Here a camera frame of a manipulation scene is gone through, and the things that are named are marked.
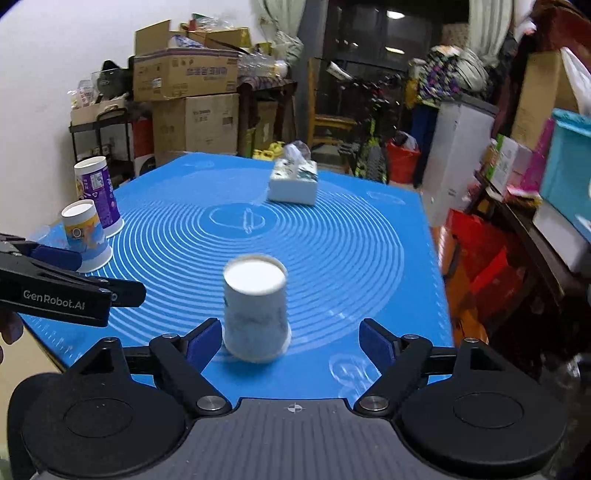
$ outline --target red bucket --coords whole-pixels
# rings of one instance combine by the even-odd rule
[[[386,149],[388,150],[390,180],[396,183],[412,183],[414,168],[417,166],[421,152],[397,147],[392,141],[387,143]]]

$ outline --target red bag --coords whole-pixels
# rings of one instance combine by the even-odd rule
[[[505,308],[521,284],[521,277],[507,262],[507,250],[503,247],[470,284],[480,322],[485,323],[493,314]]]
[[[446,225],[462,246],[462,262],[476,299],[478,320],[485,323],[504,309],[522,279],[507,255],[519,248],[515,235],[480,217],[450,210]]]

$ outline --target paper cup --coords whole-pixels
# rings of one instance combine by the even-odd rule
[[[79,273],[89,273],[104,267],[113,257],[113,249],[105,238],[95,203],[79,200],[61,211],[70,250],[82,256]]]
[[[124,220],[117,209],[105,157],[92,157],[74,165],[80,200],[93,200],[107,238],[121,231]]]
[[[266,255],[244,255],[224,268],[224,332],[228,351],[246,362],[266,363],[291,342],[285,286],[287,270]]]

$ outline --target metal screw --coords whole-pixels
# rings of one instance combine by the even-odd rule
[[[224,408],[226,400],[217,395],[206,395],[197,400],[197,406],[205,411],[217,411]]]
[[[359,406],[367,411],[382,411],[388,408],[389,401],[377,395],[369,395],[359,400]]]

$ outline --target concentric circle pattern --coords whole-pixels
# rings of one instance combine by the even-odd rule
[[[124,345],[223,321],[222,270],[238,255],[263,253],[288,270],[287,355],[327,345],[390,300],[404,249],[390,223],[363,198],[320,182],[314,208],[265,202],[268,171],[203,170],[119,201],[125,228],[97,275],[147,288],[139,309],[112,309]],[[232,357],[222,349],[217,361]]]

